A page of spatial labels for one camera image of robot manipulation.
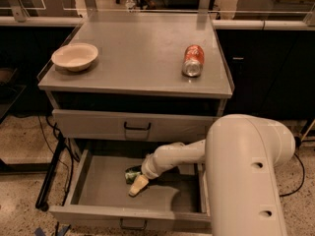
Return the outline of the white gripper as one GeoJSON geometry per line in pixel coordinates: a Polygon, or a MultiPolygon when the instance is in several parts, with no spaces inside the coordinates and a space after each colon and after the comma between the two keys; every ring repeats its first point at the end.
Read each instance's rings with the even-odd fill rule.
{"type": "Polygon", "coordinates": [[[129,195],[131,197],[137,196],[149,184],[149,179],[156,179],[165,171],[165,166],[165,157],[162,152],[148,154],[141,166],[144,175],[136,177],[130,187],[129,195]]]}

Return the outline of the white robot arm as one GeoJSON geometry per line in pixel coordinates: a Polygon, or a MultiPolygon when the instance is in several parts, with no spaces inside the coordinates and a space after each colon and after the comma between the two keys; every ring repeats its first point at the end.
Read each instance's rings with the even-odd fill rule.
{"type": "Polygon", "coordinates": [[[148,155],[129,195],[138,195],[180,164],[203,162],[213,236],[287,236],[274,168],[288,162],[294,151],[293,134],[284,124],[226,115],[203,140],[160,146],[148,155]]]}

